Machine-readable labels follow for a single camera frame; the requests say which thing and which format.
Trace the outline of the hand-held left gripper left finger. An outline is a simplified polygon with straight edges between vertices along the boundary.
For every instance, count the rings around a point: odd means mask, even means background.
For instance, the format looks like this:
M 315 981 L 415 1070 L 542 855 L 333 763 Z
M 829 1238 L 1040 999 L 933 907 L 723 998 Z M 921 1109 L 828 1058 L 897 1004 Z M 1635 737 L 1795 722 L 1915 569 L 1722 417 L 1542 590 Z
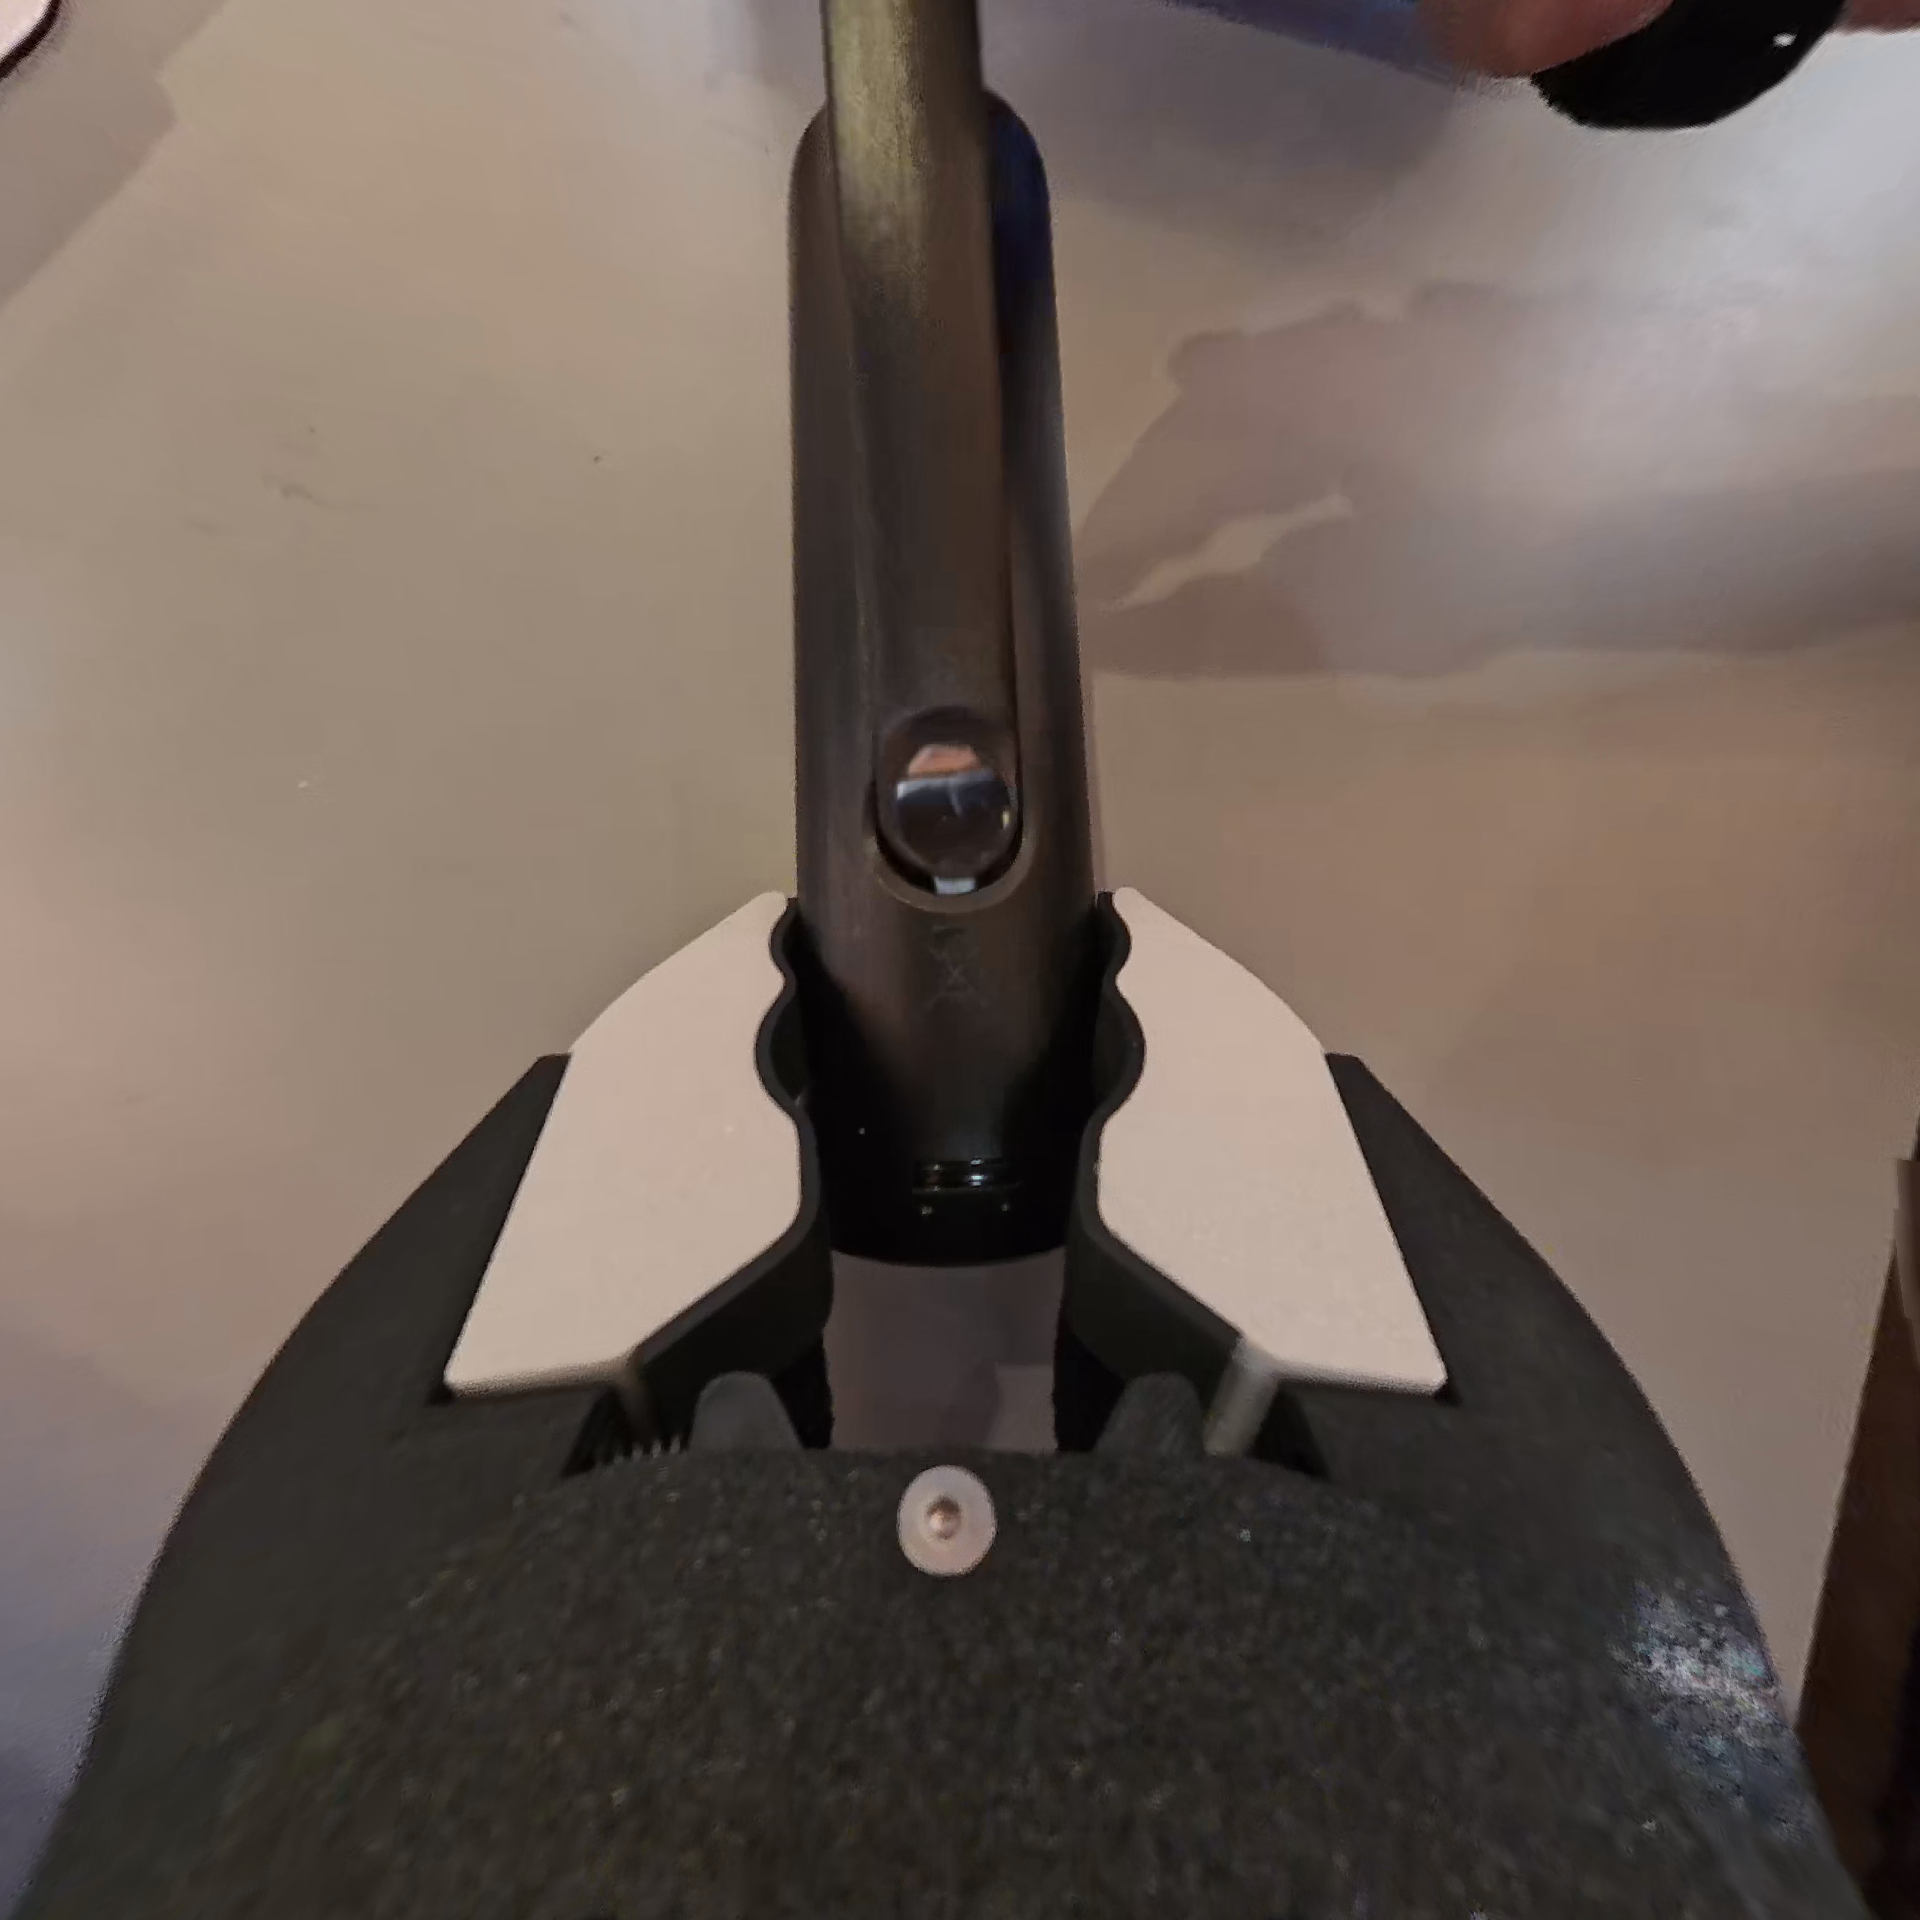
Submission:
M 452 1341 L 451 1397 L 611 1389 L 662 1446 L 709 1381 L 757 1374 L 824 1444 L 833 1275 L 790 918 L 757 894 L 572 1042 Z

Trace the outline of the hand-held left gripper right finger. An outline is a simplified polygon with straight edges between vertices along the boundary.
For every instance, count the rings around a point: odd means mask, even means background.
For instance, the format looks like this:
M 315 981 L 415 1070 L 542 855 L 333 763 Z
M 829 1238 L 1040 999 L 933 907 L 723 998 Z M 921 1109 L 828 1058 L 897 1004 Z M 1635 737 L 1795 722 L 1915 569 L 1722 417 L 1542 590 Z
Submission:
M 1064 1223 L 1062 1446 L 1138 1379 L 1253 1453 L 1286 1391 L 1431 1402 L 1448 1369 L 1330 1057 L 1270 991 L 1133 886 L 1097 905 L 1095 1106 Z

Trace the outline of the black remote control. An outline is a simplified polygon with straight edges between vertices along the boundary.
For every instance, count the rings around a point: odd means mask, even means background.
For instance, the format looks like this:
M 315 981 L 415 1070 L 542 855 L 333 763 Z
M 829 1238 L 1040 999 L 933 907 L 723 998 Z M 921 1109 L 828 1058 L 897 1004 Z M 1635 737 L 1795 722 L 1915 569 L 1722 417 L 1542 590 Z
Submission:
M 829 2 L 789 186 L 796 911 L 837 1253 L 1064 1234 L 1097 972 L 1042 158 L 977 6 Z

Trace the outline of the person's right hand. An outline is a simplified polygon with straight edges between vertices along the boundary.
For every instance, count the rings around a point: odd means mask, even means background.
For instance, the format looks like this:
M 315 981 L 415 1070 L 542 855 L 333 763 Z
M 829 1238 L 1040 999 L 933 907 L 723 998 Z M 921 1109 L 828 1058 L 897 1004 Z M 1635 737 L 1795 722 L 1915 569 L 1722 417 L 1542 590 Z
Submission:
M 1418 2 L 1435 53 L 1457 71 L 1527 78 L 1609 46 L 1667 2 Z

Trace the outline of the grey desk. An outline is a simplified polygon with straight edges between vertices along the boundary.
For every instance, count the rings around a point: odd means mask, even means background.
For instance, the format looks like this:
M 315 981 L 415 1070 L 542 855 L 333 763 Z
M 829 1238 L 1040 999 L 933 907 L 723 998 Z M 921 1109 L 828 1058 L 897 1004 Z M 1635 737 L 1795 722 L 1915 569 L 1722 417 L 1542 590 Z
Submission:
M 1386 6 L 982 6 L 1101 871 L 1641 1377 L 1802 1690 L 1915 1129 L 1915 37 L 1680 137 Z M 4 1905 L 202 1458 L 793 882 L 813 6 L 60 6 L 4 78 Z

